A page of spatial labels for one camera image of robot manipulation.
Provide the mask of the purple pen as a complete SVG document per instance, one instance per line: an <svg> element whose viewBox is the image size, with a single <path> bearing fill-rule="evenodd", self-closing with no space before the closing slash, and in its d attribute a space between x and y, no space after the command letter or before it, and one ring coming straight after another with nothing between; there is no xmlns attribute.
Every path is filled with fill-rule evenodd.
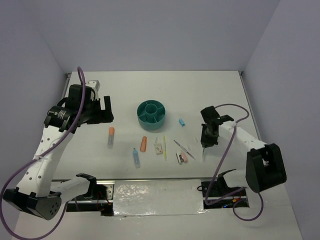
<svg viewBox="0 0 320 240"><path fill-rule="evenodd" d="M185 148L183 147L179 142L176 140L173 140L185 153L187 153L193 160L196 160L196 158Z"/></svg>

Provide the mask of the green white pen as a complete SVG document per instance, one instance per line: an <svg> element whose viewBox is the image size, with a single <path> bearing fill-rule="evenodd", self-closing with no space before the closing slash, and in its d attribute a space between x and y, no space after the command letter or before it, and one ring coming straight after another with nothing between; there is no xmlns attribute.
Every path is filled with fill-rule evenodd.
<svg viewBox="0 0 320 240"><path fill-rule="evenodd" d="M202 149L202 161L205 162L205 160L206 160L206 148L204 147Z"/></svg>

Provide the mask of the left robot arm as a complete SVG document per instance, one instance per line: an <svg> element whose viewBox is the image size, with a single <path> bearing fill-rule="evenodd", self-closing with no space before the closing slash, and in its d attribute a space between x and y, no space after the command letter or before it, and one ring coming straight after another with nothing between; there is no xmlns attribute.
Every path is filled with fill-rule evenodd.
<svg viewBox="0 0 320 240"><path fill-rule="evenodd" d="M88 81L85 98L82 98L82 85L73 84L69 87L68 96L47 112L34 156L36 161L15 188L4 189L4 201L21 212L51 220L62 204L75 197L84 196L91 200L97 196L97 179L89 174L78 173L55 187L51 184L60 159L76 132L71 128L76 117L79 116L76 128L82 124L111 123L114 120L109 96L104 96L105 108L101 108L99 88L98 80Z"/></svg>

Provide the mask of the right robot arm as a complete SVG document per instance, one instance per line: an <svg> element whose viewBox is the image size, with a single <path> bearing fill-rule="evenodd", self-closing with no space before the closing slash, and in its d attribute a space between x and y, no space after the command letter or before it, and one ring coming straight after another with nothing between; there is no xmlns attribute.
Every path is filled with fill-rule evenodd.
<svg viewBox="0 0 320 240"><path fill-rule="evenodd" d="M287 173L280 147L255 138L239 126L240 122L250 116L245 107L234 103L225 103L222 106L238 107L245 111L245 116L234 120L227 114L220 115L217 111L219 106L208 106L200 111L204 121L200 138L203 153L205 149L218 145L219 138L229 139L212 178L216 178L231 146L235 146L246 157L245 181L253 192L259 194L284 184Z"/></svg>

